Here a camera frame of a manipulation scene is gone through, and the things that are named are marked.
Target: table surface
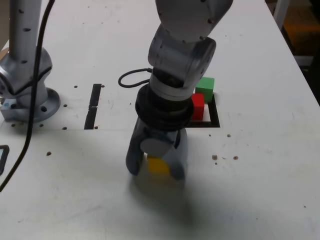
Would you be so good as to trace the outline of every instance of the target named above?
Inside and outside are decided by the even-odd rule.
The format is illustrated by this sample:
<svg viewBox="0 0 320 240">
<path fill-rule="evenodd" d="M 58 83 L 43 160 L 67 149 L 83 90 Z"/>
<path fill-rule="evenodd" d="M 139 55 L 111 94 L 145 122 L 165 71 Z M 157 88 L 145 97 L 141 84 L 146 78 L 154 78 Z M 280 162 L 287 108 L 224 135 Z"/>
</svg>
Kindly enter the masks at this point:
<svg viewBox="0 0 320 240">
<path fill-rule="evenodd" d="M 320 109 L 264 0 L 234 0 L 210 35 L 217 49 L 205 76 L 215 78 L 220 128 L 187 129 L 185 185 L 129 174 L 139 88 L 117 79 L 149 66 L 159 23 L 153 0 L 56 1 L 46 85 L 67 107 L 34 125 L 0 195 L 0 238 L 320 239 Z M 93 84 L 105 85 L 98 129 L 84 130 Z M 0 145 L 10 147 L 3 180 L 26 124 L 1 122 Z"/>
</svg>

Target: black cable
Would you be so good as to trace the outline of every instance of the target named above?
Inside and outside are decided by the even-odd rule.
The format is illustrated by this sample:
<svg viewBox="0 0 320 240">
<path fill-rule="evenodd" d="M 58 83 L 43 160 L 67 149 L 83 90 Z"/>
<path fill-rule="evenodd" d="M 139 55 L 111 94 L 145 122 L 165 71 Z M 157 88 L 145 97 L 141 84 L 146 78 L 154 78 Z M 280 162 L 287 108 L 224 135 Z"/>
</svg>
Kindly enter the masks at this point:
<svg viewBox="0 0 320 240">
<path fill-rule="evenodd" d="M 138 69 L 138 70 L 133 70 L 133 71 L 129 71 L 125 74 L 123 74 L 119 80 L 118 80 L 118 84 L 123 87 L 123 88 L 126 88 L 126 89 L 130 89 L 130 88 L 135 88 L 135 87 L 138 87 L 142 84 L 147 84 L 150 79 L 147 79 L 147 80 L 144 80 L 144 81 L 141 81 L 141 82 L 138 82 L 138 83 L 135 83 L 135 84 L 132 84 L 132 85 L 124 85 L 123 83 L 121 83 L 122 79 L 130 74 L 136 74 L 136 73 L 141 73 L 141 72 L 148 72 L 148 73 L 152 73 L 152 69 L 151 68 L 143 68 L 143 69 Z"/>
<path fill-rule="evenodd" d="M 35 103 L 36 103 L 36 97 L 37 97 L 37 88 L 38 88 L 38 75 L 39 75 L 39 66 L 40 66 L 40 59 L 41 59 L 41 51 L 42 51 L 42 44 L 44 40 L 45 35 L 45 29 L 48 21 L 48 17 L 50 14 L 50 11 L 55 3 L 55 0 L 49 0 L 46 9 L 43 14 L 39 36 L 38 36 L 38 43 L 36 46 L 35 51 L 35 61 L 34 61 L 34 68 L 33 68 L 33 79 L 32 79 L 32 89 L 31 89 L 31 100 L 30 100 L 30 110 L 29 110 L 29 122 L 25 137 L 25 142 L 23 149 L 16 160 L 15 164 L 13 165 L 12 169 L 10 170 L 9 174 L 4 179 L 3 183 L 0 185 L 0 193 L 2 190 L 6 187 L 7 183 L 10 181 L 11 177 L 14 175 L 15 171 L 19 167 L 20 163 L 24 159 L 24 156 L 26 155 L 26 152 L 28 150 L 31 136 L 32 136 L 32 128 L 34 124 L 34 116 L 35 116 Z"/>
</svg>

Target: black tape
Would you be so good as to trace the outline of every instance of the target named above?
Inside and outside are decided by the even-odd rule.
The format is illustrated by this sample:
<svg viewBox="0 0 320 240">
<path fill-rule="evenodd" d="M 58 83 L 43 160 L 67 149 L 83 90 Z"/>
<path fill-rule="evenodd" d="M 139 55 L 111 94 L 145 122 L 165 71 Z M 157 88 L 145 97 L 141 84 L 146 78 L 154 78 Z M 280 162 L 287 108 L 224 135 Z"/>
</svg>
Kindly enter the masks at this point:
<svg viewBox="0 0 320 240">
<path fill-rule="evenodd" d="M 84 124 L 84 130 L 94 129 L 95 127 L 101 86 L 102 86 L 101 84 L 93 84 L 88 114 L 86 115 L 85 124 Z"/>
<path fill-rule="evenodd" d="M 3 150 L 1 158 L 0 158 L 0 176 L 4 173 L 5 165 L 7 162 L 7 157 L 10 151 L 10 148 L 8 145 L 0 146 L 0 150 Z"/>
</svg>

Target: gray robot arm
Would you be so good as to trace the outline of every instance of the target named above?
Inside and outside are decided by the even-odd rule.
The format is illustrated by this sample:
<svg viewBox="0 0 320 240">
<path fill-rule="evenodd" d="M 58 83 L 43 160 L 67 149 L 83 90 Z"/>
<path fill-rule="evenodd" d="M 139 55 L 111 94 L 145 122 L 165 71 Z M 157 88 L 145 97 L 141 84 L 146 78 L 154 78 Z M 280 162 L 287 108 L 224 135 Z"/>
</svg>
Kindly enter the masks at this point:
<svg viewBox="0 0 320 240">
<path fill-rule="evenodd" d="M 152 40 L 149 84 L 137 95 L 138 119 L 126 156 L 129 172 L 137 175 L 144 153 L 164 161 L 170 175 L 186 175 L 187 132 L 194 106 L 192 93 L 216 49 L 209 38 L 232 0 L 155 0 L 161 24 Z"/>
<path fill-rule="evenodd" d="M 207 37 L 233 0 L 155 0 L 161 24 L 178 41 Z"/>
</svg>

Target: metal mounting base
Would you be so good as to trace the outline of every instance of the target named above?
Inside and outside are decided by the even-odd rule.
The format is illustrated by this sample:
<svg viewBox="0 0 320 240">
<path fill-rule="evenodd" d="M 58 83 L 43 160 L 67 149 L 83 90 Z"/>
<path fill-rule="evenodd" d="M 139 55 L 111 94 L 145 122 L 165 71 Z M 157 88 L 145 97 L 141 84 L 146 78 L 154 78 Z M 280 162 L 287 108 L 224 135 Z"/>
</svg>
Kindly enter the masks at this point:
<svg viewBox="0 0 320 240">
<path fill-rule="evenodd" d="M 46 90 L 48 92 L 48 99 L 43 104 L 35 106 L 33 118 L 35 123 L 50 118 L 60 107 L 59 94 L 51 88 L 47 88 Z M 4 119 L 8 122 L 28 122 L 29 110 L 29 108 L 19 106 L 16 99 L 6 99 L 0 107 Z"/>
</svg>

